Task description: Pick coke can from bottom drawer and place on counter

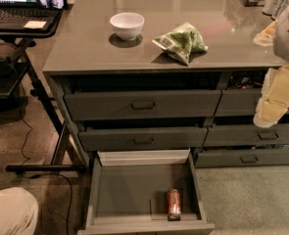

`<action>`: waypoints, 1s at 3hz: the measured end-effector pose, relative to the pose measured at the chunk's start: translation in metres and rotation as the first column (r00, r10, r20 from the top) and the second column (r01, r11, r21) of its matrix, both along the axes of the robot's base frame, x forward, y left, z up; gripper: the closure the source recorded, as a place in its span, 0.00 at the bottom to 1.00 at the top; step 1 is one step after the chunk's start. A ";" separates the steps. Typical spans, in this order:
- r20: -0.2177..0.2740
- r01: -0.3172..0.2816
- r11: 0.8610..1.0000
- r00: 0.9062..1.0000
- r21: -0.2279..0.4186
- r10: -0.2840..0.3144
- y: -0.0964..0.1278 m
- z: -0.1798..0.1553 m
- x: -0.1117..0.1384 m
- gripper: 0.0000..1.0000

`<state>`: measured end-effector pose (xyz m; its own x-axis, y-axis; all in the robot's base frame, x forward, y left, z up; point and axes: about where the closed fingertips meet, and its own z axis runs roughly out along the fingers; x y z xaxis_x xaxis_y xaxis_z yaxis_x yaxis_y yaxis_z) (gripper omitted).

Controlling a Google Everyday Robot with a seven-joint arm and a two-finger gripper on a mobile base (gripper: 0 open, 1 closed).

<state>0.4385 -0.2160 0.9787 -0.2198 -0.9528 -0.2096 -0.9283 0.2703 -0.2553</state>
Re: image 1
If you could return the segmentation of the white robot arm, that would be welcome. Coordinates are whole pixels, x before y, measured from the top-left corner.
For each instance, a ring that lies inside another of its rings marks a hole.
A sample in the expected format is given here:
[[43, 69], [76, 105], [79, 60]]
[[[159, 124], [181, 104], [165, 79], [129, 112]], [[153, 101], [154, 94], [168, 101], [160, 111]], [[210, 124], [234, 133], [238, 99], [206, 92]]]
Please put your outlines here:
[[[273, 52], [289, 62], [289, 6], [282, 12], [273, 28]], [[262, 96], [255, 109], [253, 123], [257, 127], [269, 128], [277, 124], [289, 109], [289, 65], [268, 69], [262, 87]]]

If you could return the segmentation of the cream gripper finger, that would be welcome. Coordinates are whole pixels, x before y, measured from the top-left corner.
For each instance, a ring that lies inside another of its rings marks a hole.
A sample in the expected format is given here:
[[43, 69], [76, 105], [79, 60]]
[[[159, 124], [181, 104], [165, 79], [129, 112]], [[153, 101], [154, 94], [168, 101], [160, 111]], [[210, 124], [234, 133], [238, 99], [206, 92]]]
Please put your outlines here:
[[265, 75], [262, 96], [256, 106], [254, 125], [269, 128], [277, 124], [289, 109], [289, 65], [269, 69]]

